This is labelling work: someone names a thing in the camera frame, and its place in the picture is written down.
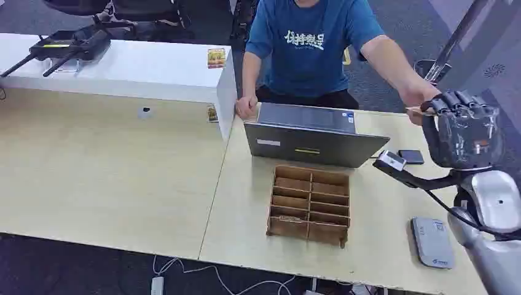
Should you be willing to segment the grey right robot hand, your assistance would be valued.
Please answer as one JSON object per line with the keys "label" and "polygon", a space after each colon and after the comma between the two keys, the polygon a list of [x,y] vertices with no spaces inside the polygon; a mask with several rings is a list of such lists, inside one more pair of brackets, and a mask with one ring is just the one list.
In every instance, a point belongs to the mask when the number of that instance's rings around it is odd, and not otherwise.
{"label": "grey right robot hand", "polygon": [[504,152],[499,108],[467,91],[436,95],[420,106],[422,129],[434,163],[456,170],[494,166]]}

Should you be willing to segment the person's right hand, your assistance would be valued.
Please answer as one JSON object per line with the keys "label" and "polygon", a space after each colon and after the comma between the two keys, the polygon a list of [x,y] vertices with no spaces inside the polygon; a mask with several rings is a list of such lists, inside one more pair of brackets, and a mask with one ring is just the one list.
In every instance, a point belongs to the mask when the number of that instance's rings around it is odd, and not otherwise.
{"label": "person's right hand", "polygon": [[258,99],[255,94],[245,95],[235,103],[235,112],[243,120],[250,119],[256,115]]}

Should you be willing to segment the person's left hand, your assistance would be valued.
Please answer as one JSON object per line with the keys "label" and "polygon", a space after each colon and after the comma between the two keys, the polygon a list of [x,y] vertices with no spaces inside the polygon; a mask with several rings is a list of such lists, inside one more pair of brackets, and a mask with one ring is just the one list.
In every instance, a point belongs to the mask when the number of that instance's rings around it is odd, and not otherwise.
{"label": "person's left hand", "polygon": [[406,106],[406,113],[411,123],[421,126],[422,115],[412,111],[413,108],[420,107],[425,101],[432,100],[441,92],[429,82],[426,85],[406,86],[398,90],[399,96]]}

